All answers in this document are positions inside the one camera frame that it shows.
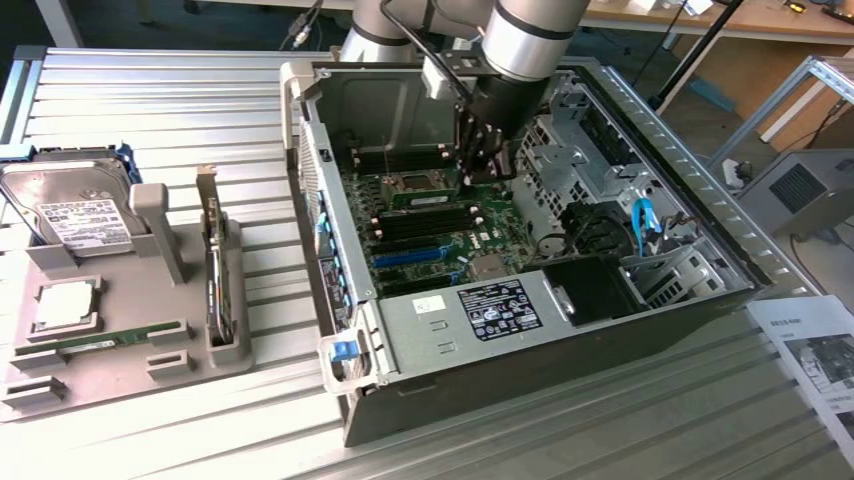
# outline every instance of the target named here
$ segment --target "hard drive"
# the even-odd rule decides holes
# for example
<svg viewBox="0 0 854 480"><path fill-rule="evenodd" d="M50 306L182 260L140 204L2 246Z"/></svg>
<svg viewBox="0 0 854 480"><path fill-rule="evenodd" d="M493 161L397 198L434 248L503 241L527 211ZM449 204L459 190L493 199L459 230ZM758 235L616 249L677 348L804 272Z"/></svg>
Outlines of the hard drive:
<svg viewBox="0 0 854 480"><path fill-rule="evenodd" d="M131 236L148 233L128 206L132 179L130 155L111 148L0 158L0 192L34 243L63 244L78 257L128 252Z"/></svg>

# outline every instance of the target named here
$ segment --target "blue pcie slot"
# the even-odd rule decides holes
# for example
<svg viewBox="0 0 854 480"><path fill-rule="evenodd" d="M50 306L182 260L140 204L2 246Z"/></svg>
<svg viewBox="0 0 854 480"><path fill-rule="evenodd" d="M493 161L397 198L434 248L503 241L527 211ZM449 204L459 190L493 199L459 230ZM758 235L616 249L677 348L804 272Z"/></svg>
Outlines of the blue pcie slot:
<svg viewBox="0 0 854 480"><path fill-rule="evenodd" d="M411 265L414 263L442 260L447 256L450 248L450 246L445 246L439 248L429 248L426 250L417 250L398 255L374 257L374 268L389 268L399 265Z"/></svg>

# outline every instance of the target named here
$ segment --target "motherboard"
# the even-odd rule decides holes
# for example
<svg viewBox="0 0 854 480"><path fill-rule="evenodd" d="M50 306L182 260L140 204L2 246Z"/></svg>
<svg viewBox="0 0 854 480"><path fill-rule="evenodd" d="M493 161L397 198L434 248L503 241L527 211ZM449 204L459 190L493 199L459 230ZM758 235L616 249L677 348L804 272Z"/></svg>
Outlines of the motherboard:
<svg viewBox="0 0 854 480"><path fill-rule="evenodd" d="M354 149L350 160L342 182L381 297L522 271L530 226L505 182L459 188L441 149Z"/></svg>

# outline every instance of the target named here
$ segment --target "hard drive label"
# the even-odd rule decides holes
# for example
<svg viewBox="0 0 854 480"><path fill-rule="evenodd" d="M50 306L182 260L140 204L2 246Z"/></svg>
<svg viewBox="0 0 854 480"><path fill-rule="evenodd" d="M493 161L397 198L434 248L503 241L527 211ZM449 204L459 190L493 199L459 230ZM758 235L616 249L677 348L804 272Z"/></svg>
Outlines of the hard drive label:
<svg viewBox="0 0 854 480"><path fill-rule="evenodd" d="M475 336L485 342L543 326L519 280L457 292Z"/></svg>
<svg viewBox="0 0 854 480"><path fill-rule="evenodd" d="M111 199L43 203L38 208L71 250L131 243L128 227Z"/></svg>

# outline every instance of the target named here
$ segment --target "blue cable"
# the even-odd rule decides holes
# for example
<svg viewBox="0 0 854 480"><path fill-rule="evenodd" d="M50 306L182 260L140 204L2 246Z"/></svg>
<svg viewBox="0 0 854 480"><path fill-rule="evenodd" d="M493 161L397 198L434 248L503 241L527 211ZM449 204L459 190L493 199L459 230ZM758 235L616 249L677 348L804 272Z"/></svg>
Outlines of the blue cable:
<svg viewBox="0 0 854 480"><path fill-rule="evenodd" d="M656 230L657 233L662 233L662 226L658 223L658 217L653 211L653 201L646 197L640 198L632 206L632 229L636 232L636 239L638 240L638 256L641 257L644 257L644 229L641 228L642 210L646 230Z"/></svg>

